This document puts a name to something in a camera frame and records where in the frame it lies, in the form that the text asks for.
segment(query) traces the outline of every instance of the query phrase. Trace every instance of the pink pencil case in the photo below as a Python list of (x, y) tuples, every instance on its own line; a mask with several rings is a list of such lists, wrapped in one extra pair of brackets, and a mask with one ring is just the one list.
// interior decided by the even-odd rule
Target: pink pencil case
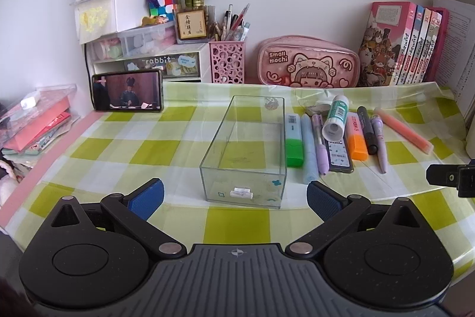
[(304, 35), (263, 41), (257, 61), (259, 80), (267, 85), (352, 88), (360, 76), (360, 59), (355, 52)]

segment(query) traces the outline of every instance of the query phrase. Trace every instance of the pink desk edge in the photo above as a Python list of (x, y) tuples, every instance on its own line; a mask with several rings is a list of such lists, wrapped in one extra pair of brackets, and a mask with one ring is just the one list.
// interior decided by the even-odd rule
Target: pink desk edge
[(7, 202), (0, 208), (0, 227), (6, 228), (13, 214), (20, 208), (28, 195), (30, 195), (48, 168), (102, 115), (102, 112), (96, 111), (89, 113), (81, 121), (73, 125), (71, 130), (63, 136), (61, 141), (40, 159), (25, 179), (21, 181), (15, 191), (13, 191)]

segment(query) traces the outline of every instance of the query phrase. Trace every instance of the purple pen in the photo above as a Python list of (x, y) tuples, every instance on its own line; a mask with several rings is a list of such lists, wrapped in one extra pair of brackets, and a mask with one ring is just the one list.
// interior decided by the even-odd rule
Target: purple pen
[(375, 115), (371, 118), (371, 125), (378, 140), (379, 167), (382, 173), (386, 173), (388, 172), (388, 153), (386, 152), (386, 143), (383, 136), (383, 120), (380, 116)]
[(313, 137), (315, 138), (315, 151), (317, 154), (317, 166), (321, 175), (326, 175), (330, 170), (330, 162), (325, 146), (325, 140), (322, 136), (323, 118), (319, 114), (312, 116)]

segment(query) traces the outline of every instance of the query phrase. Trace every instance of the cable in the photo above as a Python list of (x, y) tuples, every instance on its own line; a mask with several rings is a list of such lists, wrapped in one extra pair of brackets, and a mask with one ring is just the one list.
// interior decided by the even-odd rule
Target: cable
[(87, 71), (87, 82), (89, 83), (89, 96), (91, 97), (91, 103), (92, 106), (94, 107), (94, 98), (93, 98), (93, 93), (92, 93), (92, 83), (91, 83), (91, 73), (89, 71), (89, 65), (87, 63), (87, 43), (84, 44), (84, 62), (86, 64), (86, 71)]

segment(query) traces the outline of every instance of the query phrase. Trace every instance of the smartphone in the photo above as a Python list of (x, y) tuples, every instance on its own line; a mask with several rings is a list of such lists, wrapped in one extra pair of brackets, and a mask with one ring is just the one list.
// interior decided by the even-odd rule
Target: smartphone
[(353, 162), (348, 156), (345, 136), (338, 142), (325, 140), (325, 145), (328, 152), (328, 160), (330, 161), (330, 171), (343, 173), (352, 173), (354, 171)]
[(163, 110), (160, 69), (95, 74), (92, 89), (96, 111)]

